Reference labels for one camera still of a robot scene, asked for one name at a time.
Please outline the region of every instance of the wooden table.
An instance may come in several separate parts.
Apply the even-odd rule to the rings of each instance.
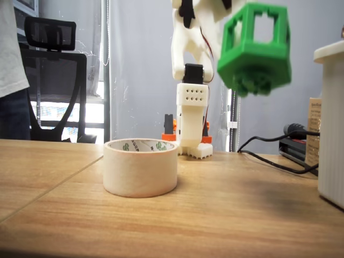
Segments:
[[[0,140],[0,222],[103,156],[103,146]]]
[[[271,160],[299,168],[279,156]],[[237,153],[180,157],[178,186],[130,199],[103,160],[0,224],[0,249],[54,257],[344,257],[344,213],[295,176]]]

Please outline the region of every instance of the person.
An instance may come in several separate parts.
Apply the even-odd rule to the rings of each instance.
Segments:
[[[30,139],[29,87],[12,0],[0,0],[0,139]]]

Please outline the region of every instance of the tape label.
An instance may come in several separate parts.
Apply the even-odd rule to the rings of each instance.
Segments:
[[[173,149],[174,145],[158,140],[122,140],[111,143],[110,147],[126,152],[164,152]]]

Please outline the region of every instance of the masking tape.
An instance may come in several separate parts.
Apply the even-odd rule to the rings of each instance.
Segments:
[[[104,145],[104,188],[124,197],[153,197],[177,186],[177,145],[154,139],[123,139]]]

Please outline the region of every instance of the green 3d-printed block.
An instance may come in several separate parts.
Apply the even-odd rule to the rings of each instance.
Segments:
[[[271,42],[254,41],[255,17],[266,13],[274,20]],[[242,23],[241,39],[235,27]],[[249,92],[268,95],[271,90],[291,81],[290,28],[285,7],[247,3],[225,25],[218,73],[226,86],[241,97]]]

